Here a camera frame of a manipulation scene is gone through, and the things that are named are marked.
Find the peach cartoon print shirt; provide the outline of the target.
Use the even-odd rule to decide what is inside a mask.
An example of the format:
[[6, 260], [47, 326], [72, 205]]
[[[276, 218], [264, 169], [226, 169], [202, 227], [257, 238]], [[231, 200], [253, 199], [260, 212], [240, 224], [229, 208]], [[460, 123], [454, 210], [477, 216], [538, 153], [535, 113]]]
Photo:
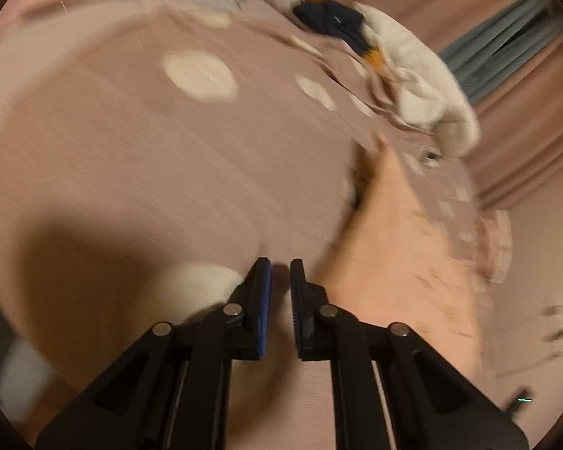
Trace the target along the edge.
[[475, 278], [428, 217], [382, 137], [366, 154], [360, 206], [315, 280], [333, 304], [378, 326], [403, 322], [467, 378], [482, 362]]

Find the folded cream garment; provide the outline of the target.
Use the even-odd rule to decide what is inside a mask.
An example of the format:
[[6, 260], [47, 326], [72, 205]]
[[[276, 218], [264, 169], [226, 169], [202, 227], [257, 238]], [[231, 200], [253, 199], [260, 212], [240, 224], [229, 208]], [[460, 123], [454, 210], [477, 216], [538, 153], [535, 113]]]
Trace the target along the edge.
[[502, 284], [509, 274], [513, 262], [513, 231], [509, 213], [506, 210], [496, 210], [496, 257], [491, 281]]

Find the pink curtain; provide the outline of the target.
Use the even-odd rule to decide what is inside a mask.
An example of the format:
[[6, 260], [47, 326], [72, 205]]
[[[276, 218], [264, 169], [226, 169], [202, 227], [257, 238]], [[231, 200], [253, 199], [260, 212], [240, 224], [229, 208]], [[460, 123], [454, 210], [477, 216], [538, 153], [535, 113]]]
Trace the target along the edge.
[[[519, 0], [340, 0], [380, 9], [441, 51]], [[563, 0], [555, 0], [563, 12]], [[563, 166], [563, 34], [475, 109], [481, 138], [467, 164], [483, 207], [509, 207]]]

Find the brown polka dot blanket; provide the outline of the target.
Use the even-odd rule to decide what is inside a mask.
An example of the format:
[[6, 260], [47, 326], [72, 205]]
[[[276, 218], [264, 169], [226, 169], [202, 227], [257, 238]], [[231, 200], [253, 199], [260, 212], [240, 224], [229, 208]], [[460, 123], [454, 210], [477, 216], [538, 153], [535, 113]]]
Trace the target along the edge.
[[75, 390], [152, 324], [274, 263], [267, 354], [232, 367], [232, 449], [333, 448], [329, 368], [294, 348], [288, 266], [316, 273], [382, 137], [467, 265], [459, 158], [403, 123], [381, 72], [276, 15], [107, 3], [0, 44], [0, 307]]

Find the white fluffy garment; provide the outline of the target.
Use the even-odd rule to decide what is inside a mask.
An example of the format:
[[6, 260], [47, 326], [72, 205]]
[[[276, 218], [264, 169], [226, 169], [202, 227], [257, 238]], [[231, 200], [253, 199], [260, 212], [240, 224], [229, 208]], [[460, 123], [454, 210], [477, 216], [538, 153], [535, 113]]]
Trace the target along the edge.
[[400, 120], [432, 133], [445, 156], [467, 156], [478, 144], [481, 128], [453, 72], [386, 13], [358, 2], [354, 8], [364, 17], [364, 37], [381, 53], [381, 74]]

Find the teal curtain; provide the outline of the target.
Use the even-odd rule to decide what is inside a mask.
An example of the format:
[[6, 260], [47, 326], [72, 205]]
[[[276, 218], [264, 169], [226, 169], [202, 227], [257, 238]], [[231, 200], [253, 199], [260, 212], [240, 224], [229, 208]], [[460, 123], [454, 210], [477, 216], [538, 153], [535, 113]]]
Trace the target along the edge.
[[519, 0], [439, 53], [475, 106], [563, 35], [555, 0]]

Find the navy blue garment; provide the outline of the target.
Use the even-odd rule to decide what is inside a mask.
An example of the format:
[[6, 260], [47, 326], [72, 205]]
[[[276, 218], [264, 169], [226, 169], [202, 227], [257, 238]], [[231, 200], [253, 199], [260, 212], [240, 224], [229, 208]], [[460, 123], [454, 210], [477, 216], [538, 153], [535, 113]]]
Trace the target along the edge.
[[305, 1], [294, 7], [293, 14], [312, 32], [342, 40], [360, 57], [371, 48], [362, 35], [364, 15], [354, 8], [333, 0]]

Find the white wall socket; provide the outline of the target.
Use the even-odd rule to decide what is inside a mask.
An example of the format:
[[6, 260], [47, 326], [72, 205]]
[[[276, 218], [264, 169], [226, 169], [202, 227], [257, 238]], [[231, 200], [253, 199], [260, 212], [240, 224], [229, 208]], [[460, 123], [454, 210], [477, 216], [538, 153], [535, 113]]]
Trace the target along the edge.
[[549, 298], [541, 315], [546, 324], [542, 340], [547, 349], [547, 361], [563, 358], [563, 298], [557, 295]]

